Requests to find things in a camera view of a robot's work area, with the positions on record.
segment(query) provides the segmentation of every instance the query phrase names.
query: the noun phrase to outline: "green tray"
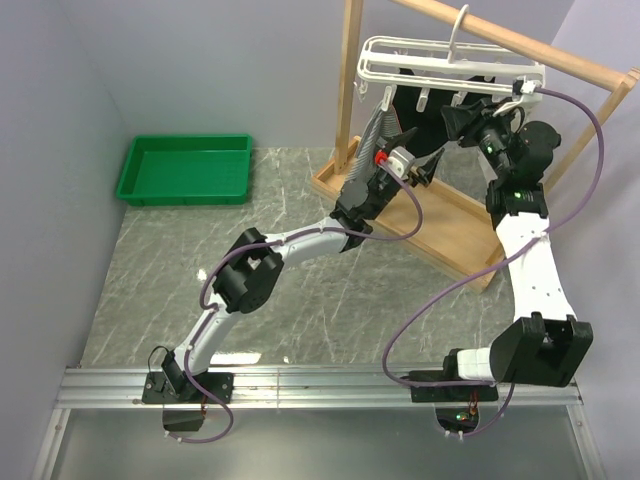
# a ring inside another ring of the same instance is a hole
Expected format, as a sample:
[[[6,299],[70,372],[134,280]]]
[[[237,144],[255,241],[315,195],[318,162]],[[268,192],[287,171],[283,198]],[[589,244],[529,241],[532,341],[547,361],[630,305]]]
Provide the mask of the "green tray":
[[[129,205],[229,205],[247,199],[249,135],[139,136],[118,198]]]

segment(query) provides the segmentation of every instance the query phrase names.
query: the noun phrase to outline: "metal rail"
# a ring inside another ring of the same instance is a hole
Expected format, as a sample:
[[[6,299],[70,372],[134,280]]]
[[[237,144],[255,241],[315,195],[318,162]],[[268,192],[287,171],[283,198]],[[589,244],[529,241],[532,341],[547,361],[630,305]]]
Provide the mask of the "metal rail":
[[[401,366],[403,374],[413,369],[437,369],[439,365]],[[409,392],[389,380],[378,365],[344,366],[250,366],[216,367],[210,372],[235,375],[232,408],[398,408],[434,406],[411,403]],[[68,369],[55,408],[163,408],[140,402],[147,370]],[[501,399],[508,385],[499,385]],[[580,405],[580,394],[571,384],[566,388],[517,386],[513,406]],[[460,403],[438,406],[459,406]],[[189,409],[200,405],[172,405],[164,408]]]

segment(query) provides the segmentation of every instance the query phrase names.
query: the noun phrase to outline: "gray marble surface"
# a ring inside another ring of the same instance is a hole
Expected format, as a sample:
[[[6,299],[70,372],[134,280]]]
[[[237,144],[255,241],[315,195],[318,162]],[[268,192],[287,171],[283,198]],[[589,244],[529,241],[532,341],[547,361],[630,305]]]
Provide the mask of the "gray marble surface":
[[[277,233],[314,223],[332,205],[310,178],[331,149],[253,152],[250,201],[237,207],[129,207],[113,254],[82,364],[146,364],[151,349],[173,347],[200,311],[198,293],[237,236],[250,226]],[[439,176],[481,199],[475,154],[448,152]],[[260,310],[240,322],[222,351],[232,362],[376,362],[401,323],[451,279],[401,246],[365,242],[341,255],[287,270]],[[510,322],[508,278],[498,273],[481,295],[450,294],[398,341],[392,361],[440,362],[455,347],[487,345]],[[240,353],[252,353],[240,356]]]

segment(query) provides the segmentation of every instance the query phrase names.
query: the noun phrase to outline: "hanger hook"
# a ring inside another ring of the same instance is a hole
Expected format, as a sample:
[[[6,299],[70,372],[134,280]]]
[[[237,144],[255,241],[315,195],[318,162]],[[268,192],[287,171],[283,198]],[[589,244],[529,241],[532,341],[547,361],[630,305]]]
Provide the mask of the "hanger hook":
[[[353,82],[353,86],[356,89],[356,95],[358,95],[358,100],[360,100],[360,103],[364,102],[369,84],[365,81],[362,81],[360,85],[358,85],[358,82]]]
[[[469,4],[465,4],[458,12],[458,18],[456,23],[453,24],[451,30],[451,38],[449,39],[449,55],[447,55],[447,62],[452,63],[456,56],[456,37],[458,36],[458,30],[460,30],[460,24],[464,20],[465,15],[469,12]]]

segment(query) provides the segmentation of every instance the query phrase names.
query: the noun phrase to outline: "black joint motor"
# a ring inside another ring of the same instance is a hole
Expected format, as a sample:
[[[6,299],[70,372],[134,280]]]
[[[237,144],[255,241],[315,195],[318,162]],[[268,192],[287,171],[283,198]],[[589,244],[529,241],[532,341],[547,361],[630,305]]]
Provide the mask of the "black joint motor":
[[[495,115],[500,103],[482,99],[468,106],[444,106],[442,116],[450,140],[463,148],[478,147],[497,175],[496,187],[528,188],[542,179],[561,137],[544,122],[532,121],[512,131],[516,107]]]
[[[593,342],[591,324],[549,320],[538,312],[516,320],[491,345],[498,382],[566,387]]]
[[[229,251],[265,240],[256,228],[249,228]],[[270,247],[256,248],[229,260],[216,276],[213,290],[227,304],[227,312],[251,313],[269,299],[283,267],[282,255]]]

